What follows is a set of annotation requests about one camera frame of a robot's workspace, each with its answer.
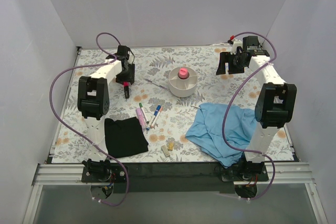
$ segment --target table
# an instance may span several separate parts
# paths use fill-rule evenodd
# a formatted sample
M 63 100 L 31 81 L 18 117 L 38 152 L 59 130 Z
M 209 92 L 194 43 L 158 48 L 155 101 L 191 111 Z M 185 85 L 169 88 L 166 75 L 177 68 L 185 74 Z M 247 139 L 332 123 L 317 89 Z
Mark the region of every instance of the table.
M 145 132 L 149 151 L 138 155 L 120 158 L 121 162 L 211 162 L 214 159 L 185 138 L 185 133 L 192 125 L 196 108 L 204 102 L 228 104 L 232 95 L 243 80 L 251 74 L 247 69 L 242 74 L 215 76 L 219 53 L 229 51 L 230 45 L 198 47 L 163 47 L 134 48 L 135 83 L 130 86 L 130 98 L 125 99 L 122 85 L 112 82 L 109 85 L 110 110 L 107 118 L 123 120 L 135 116 L 139 102 L 147 115 L 152 115 L 160 104 L 163 112 L 158 119 L 158 126 Z M 78 66 L 104 62 L 106 54 L 100 50 L 82 50 L 77 61 Z M 169 72 L 180 66 L 194 69 L 198 74 L 196 92 L 188 98 L 175 97 L 169 90 L 159 88 L 146 79 L 168 88 Z M 77 69 L 69 85 L 70 92 L 66 101 L 63 119 L 76 130 L 87 134 L 87 128 L 81 112 L 77 109 L 78 80 L 89 76 L 97 68 Z M 254 109 L 260 85 L 252 78 L 241 90 L 234 101 L 241 108 Z M 81 163 L 88 159 L 89 143 L 68 130 L 63 125 L 57 133 L 52 163 Z M 174 143 L 174 150 L 165 157 L 161 146 Z M 284 129 L 276 134 L 267 154 L 275 161 L 292 161 L 293 155 Z

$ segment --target pink lid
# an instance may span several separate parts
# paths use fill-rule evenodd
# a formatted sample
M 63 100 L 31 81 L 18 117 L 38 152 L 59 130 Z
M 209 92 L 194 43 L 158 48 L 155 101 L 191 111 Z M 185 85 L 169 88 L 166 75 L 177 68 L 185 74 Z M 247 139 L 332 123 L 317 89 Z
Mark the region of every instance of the pink lid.
M 181 78 L 181 79 L 186 79 L 188 78 L 188 70 L 186 68 L 181 68 L 178 72 L 178 76 Z

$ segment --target light blue towel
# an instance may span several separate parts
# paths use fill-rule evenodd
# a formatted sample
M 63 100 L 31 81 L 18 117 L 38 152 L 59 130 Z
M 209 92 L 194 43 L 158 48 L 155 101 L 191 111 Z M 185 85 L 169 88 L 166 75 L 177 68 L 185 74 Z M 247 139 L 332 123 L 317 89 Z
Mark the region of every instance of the light blue towel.
M 224 166 L 231 166 L 242 156 L 224 142 L 222 123 L 227 108 L 225 104 L 203 103 L 195 121 L 185 137 L 199 145 L 201 150 L 217 159 Z M 225 123 L 225 137 L 229 144 L 245 149 L 256 130 L 254 110 L 231 106 Z

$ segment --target wall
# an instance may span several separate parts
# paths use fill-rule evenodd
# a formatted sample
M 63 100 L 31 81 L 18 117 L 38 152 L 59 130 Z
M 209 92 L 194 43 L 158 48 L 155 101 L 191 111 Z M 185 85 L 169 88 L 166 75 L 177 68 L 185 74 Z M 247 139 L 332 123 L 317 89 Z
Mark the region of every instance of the wall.
M 336 223 L 335 17 L 335 0 L 286 0 L 268 34 L 278 49 L 276 68 L 298 88 L 289 131 L 310 163 L 329 223 Z
M 285 0 L 51 0 L 76 46 L 101 31 L 128 46 L 206 45 L 253 30 L 268 33 Z M 109 37 L 102 45 L 115 46 Z
M 56 130 L 48 91 L 76 48 L 50 0 L 0 0 L 0 223 L 21 223 Z M 55 90 L 60 111 L 68 78 Z

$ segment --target black cloth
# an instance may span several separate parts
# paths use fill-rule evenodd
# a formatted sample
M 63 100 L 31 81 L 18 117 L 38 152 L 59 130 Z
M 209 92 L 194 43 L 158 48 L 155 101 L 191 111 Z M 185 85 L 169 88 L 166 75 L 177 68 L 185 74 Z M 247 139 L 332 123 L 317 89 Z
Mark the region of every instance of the black cloth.
M 136 117 L 116 121 L 106 118 L 105 143 L 109 154 L 115 158 L 148 151 L 148 142 Z

